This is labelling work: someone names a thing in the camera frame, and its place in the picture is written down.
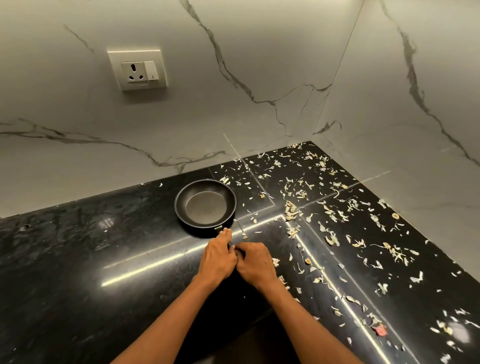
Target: person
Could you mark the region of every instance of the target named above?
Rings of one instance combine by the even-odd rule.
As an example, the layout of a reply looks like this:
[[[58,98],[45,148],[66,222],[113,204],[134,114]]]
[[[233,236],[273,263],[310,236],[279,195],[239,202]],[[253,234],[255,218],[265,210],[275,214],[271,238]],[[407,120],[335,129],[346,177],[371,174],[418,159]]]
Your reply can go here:
[[[228,249],[231,237],[225,228],[209,241],[190,285],[111,364],[173,363],[203,303],[235,267],[270,303],[302,364],[362,364],[285,289],[265,245],[244,242]]]

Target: frying pan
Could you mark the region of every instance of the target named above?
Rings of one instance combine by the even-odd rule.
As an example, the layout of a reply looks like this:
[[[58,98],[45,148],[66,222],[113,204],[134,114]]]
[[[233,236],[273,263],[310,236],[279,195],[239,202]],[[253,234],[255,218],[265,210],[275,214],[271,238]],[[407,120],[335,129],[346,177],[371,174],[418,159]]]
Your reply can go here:
[[[192,228],[220,231],[237,208],[232,189],[215,180],[187,184],[175,197],[175,213]]]

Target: switch plate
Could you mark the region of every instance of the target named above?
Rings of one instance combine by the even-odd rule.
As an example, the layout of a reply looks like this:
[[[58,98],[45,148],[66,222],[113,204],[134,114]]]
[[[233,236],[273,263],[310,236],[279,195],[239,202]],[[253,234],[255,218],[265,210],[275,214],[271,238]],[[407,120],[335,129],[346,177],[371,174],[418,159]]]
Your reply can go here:
[[[167,87],[162,53],[159,49],[108,51],[108,57],[122,91]],[[140,79],[140,75],[145,77],[144,81]]]

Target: marble wall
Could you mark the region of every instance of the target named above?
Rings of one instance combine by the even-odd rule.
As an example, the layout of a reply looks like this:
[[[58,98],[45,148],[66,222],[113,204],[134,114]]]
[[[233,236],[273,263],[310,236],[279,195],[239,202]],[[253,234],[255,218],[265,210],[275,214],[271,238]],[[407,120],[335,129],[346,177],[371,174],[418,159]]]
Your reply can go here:
[[[477,279],[479,19],[473,0],[366,0],[313,137]]]
[[[310,139],[361,5],[5,2],[0,216]],[[158,47],[168,89],[122,94],[107,50]]]

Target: glossy black granite surface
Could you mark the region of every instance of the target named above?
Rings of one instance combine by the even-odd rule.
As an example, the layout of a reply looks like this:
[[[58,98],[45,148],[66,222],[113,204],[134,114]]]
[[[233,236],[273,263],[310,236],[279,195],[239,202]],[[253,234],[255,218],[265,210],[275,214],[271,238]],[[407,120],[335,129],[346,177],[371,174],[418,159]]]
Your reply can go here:
[[[479,362],[480,284],[306,142],[0,221],[0,363],[109,363],[198,269],[208,240],[179,224],[176,193],[222,177],[238,199],[232,242],[242,240],[239,224],[264,242],[292,295],[365,363]],[[285,199],[302,216],[286,221]],[[325,284],[314,283],[320,277]],[[386,337],[370,328],[370,313]],[[197,361],[298,362],[268,304],[236,272],[209,297],[177,358]]]

